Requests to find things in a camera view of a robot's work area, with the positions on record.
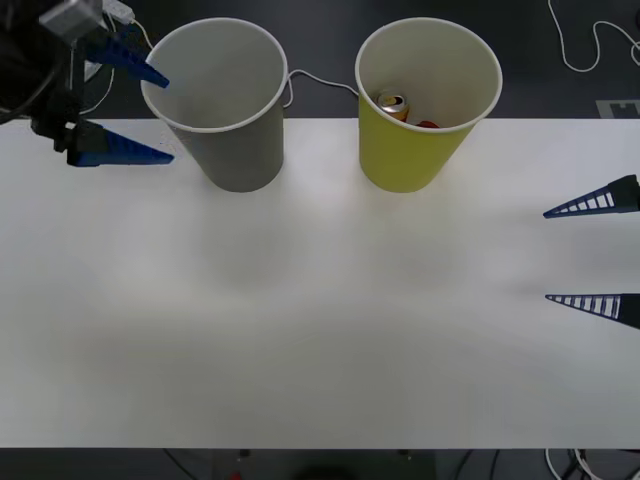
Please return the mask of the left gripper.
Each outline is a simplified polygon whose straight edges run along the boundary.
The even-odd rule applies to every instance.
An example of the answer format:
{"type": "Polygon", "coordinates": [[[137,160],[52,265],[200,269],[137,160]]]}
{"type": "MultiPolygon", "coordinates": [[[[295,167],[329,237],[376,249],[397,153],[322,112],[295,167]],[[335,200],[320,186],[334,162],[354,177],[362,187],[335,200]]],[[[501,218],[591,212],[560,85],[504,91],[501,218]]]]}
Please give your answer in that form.
{"type": "MultiPolygon", "coordinates": [[[[84,41],[87,60],[123,68],[160,88],[169,85],[164,75],[129,50],[113,32],[98,26],[84,41]]],[[[55,151],[67,150],[67,164],[73,167],[170,164],[174,160],[171,154],[92,122],[76,125],[84,94],[84,41],[74,41],[57,55],[53,78],[32,111],[32,131],[52,140],[55,151]]]]}

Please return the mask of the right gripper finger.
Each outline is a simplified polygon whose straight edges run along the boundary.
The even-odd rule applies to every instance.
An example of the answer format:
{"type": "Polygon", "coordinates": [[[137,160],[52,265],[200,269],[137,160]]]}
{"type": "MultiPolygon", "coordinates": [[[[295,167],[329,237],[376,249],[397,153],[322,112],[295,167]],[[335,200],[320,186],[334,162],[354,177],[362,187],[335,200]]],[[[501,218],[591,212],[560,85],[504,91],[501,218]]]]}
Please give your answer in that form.
{"type": "Polygon", "coordinates": [[[640,294],[547,294],[546,300],[604,318],[634,329],[640,328],[640,294]]]}
{"type": "Polygon", "coordinates": [[[543,213],[545,219],[639,211],[639,181],[636,175],[621,177],[543,213]]]}

